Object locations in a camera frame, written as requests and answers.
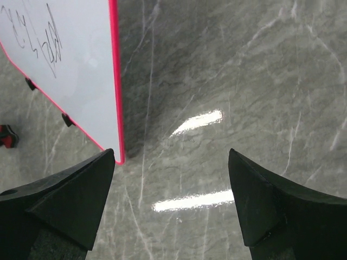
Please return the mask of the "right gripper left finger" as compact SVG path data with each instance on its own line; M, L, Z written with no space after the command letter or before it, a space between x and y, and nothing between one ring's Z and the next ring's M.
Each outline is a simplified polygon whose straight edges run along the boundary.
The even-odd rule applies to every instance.
M113 149L1 193L1 259L85 259L115 168Z

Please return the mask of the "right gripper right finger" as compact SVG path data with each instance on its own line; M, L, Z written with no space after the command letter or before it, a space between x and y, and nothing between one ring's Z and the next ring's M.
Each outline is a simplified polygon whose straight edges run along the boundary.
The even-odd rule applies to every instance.
M234 149L229 179L252 259L346 259L346 199L273 173Z

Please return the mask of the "red and black eraser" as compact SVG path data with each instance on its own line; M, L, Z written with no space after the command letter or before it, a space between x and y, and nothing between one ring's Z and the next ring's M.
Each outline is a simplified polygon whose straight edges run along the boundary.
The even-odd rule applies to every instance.
M18 142L19 137L11 129L10 125L1 125L1 146L5 148L15 148Z

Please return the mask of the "white board with pink frame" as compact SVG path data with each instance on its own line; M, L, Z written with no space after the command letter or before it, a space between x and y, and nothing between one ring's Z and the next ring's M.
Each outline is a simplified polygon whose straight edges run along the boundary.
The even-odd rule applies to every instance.
M1 47L72 124L124 163L116 1L1 1Z

